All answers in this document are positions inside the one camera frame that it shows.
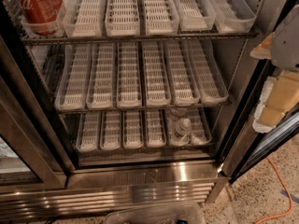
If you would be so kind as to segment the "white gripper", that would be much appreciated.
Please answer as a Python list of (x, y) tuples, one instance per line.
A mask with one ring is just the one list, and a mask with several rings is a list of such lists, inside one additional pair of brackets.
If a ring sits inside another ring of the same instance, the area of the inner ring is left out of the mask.
[[(299, 5), (292, 8), (276, 31), (256, 46), (250, 56), (258, 60), (271, 58), (276, 67), (299, 71)], [(255, 110), (253, 129), (257, 133), (269, 133), (298, 102), (298, 73), (268, 77)]]

